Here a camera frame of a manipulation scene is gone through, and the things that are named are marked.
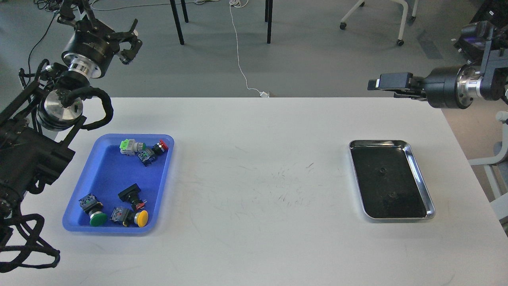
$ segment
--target white cable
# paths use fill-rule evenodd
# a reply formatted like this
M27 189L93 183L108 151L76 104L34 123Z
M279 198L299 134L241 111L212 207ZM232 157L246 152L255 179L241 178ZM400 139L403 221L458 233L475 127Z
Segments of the white cable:
M245 4L242 5L242 2L240 0L229 0L229 6L233 6L235 8L243 8L247 6L247 3L249 3L249 0L245 2Z
M235 36L236 36L236 57L238 59L238 68L240 69L240 72L242 73L243 78L245 78L245 86L247 86L248 90L256 90L256 91L259 92L259 94L261 94L261 92L258 89L249 88L249 85L247 83L247 77L243 73L242 67L240 67L240 51L238 49L238 33L236 32L235 21L233 20L233 12L231 12L231 5L229 6L229 13L231 14L231 23L233 23L233 29L235 29Z
M112 9L98 9L95 8L93 5L97 3L99 0L95 0L90 4L90 8L96 10L96 11L114 11L114 10L120 10L125 8L134 8L134 7L145 7L145 6L160 6L160 5L170 5L170 3L160 3L160 4L144 4L144 5L132 5L132 6L125 6L125 7L118 7L118 8L112 8ZM185 2L186 4L194 3L196 5L202 5L206 2L219 2L220 0L194 0L192 2Z
M219 2L220 0L194 0L194 4L196 5L203 5L206 2Z

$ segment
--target green button cap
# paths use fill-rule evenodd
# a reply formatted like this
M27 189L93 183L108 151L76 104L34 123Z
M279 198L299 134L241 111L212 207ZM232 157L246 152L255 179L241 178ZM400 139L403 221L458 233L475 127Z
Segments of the green button cap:
M94 214L90 219L91 226L103 225L108 220L108 215L105 213Z

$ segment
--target gray floor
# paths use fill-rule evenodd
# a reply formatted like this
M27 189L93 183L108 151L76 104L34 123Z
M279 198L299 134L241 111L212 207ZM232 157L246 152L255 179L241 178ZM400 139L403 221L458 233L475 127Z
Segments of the gray floor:
M160 2L100 0L96 7ZM245 8L233 9L241 66L250 87L273 96L389 97L389 92L367 91L368 80L387 72L426 76L435 67L465 64L452 39L459 36L481 2L421 1L415 23L406 26L405 44L398 47L395 41L402 9L388 0L367 0L347 21L345 31L338 25L355 0L275 0L270 45L266 44L265 1L250 0ZM187 9L190 23L184 23L180 13L184 46L178 43L169 5L95 11L98 19L119 32L128 30L137 18L144 44L130 65L114 59L106 76L91 84L112 97L259 96L246 89L237 66L228 1L188 4ZM32 1L0 3L0 107L20 92L17 71L27 68L28 53L51 17L51 13L37 10ZM43 58L61 62L60 53L72 33L71 27L53 23L33 53L32 67ZM492 156L493 144L501 139L501 124L494 115L504 109L505 104L499 101L443 111L468 159ZM425 118L408 120L425 123ZM475 173L492 199L485 174L477 169Z

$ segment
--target black chair leg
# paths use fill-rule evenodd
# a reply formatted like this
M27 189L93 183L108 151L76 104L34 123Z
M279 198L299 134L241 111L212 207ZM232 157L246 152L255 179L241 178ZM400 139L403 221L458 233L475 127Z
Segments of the black chair leg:
M185 20L185 23L189 23L189 17L187 16L187 7L185 6L185 0L180 0L180 3L182 3L183 19Z
M178 12L176 11L176 3L175 0L169 0L171 3L171 10L173 10L173 18L175 18L176 31L178 32L178 39L180 40L180 45L184 44L182 27L180 26L180 19L178 18Z
M268 0L265 0L265 22L268 22Z
M268 36L266 39L266 43L269 44L272 42L272 8L273 8L273 0L268 1Z

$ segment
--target metal tray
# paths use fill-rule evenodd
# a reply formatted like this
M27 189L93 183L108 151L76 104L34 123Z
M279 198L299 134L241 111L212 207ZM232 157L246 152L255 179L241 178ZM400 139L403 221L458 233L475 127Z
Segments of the metal tray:
M354 140L350 154L365 214L378 221L434 217L434 204L402 140Z

